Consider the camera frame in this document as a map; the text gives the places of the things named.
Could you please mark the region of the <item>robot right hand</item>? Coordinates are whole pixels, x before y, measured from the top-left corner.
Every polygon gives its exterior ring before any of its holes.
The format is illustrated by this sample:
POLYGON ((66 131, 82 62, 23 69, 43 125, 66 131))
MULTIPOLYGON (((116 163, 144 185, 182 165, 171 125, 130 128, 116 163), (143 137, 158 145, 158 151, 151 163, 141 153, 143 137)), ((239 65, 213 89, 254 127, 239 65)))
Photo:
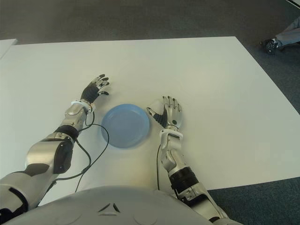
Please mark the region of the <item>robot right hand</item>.
POLYGON ((171 96, 162 96, 163 113, 159 114, 150 107, 147 107, 148 114, 163 128, 178 131, 182 124, 182 107, 177 99, 171 96))

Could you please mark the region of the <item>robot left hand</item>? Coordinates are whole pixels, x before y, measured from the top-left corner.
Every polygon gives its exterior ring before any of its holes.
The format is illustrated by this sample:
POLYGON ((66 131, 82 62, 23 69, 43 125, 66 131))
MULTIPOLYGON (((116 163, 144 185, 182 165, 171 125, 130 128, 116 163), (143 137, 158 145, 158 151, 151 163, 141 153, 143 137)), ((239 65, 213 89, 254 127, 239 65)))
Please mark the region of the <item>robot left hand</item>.
POLYGON ((107 85, 109 78, 105 74, 101 74, 94 78, 81 94, 81 100, 85 100, 90 104, 93 103, 100 95, 109 95, 105 90, 102 90, 107 85))

